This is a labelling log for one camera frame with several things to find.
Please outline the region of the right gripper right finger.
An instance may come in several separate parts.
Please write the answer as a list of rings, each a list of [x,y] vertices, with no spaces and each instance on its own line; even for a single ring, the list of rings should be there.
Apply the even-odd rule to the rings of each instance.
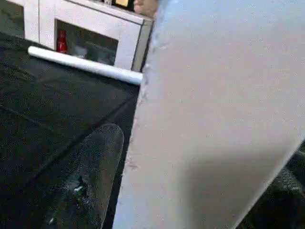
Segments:
[[[249,212],[254,229],[303,229],[305,188],[284,168]]]

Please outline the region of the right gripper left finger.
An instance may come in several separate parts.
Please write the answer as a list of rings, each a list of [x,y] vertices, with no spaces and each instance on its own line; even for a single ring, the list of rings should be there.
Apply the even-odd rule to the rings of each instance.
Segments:
[[[124,134],[108,123],[77,144],[56,166],[61,175],[51,191],[42,229],[100,229],[121,159]]]

